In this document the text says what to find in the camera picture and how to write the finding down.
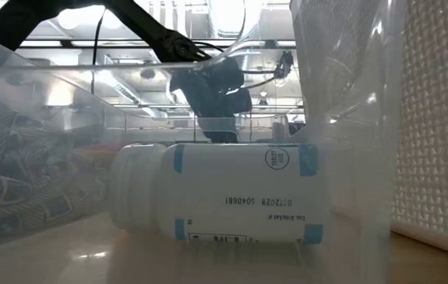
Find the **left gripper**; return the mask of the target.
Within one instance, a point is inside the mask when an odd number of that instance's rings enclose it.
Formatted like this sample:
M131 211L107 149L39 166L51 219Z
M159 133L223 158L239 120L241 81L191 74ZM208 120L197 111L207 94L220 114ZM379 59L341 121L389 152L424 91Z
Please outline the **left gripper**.
M170 91L180 90L212 143L237 143L235 114L252 109L245 75L236 60L224 58L215 65L173 73Z

